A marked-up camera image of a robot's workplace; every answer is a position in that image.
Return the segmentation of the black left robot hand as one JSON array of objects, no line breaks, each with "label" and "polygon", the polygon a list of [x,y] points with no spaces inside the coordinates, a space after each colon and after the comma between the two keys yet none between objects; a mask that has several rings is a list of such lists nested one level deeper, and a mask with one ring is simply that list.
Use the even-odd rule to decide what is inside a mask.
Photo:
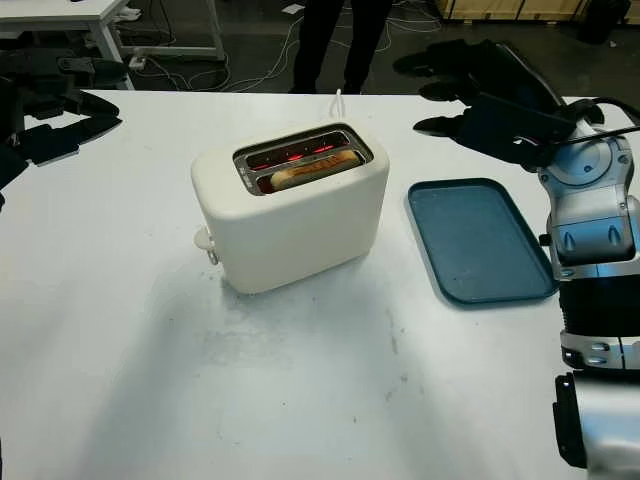
[{"label": "black left robot hand", "polygon": [[22,168],[73,154],[122,123],[119,108],[91,94],[119,84],[128,67],[71,50],[1,52],[1,157]]}]

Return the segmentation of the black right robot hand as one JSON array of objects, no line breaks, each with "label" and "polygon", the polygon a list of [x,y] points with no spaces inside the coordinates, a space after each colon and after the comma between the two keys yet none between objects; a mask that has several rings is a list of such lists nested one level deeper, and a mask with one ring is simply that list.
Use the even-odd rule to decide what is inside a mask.
[{"label": "black right robot hand", "polygon": [[419,95],[470,107],[482,94],[555,114],[565,105],[546,79],[507,43],[463,39],[438,42],[394,61],[396,73],[423,78]]}]

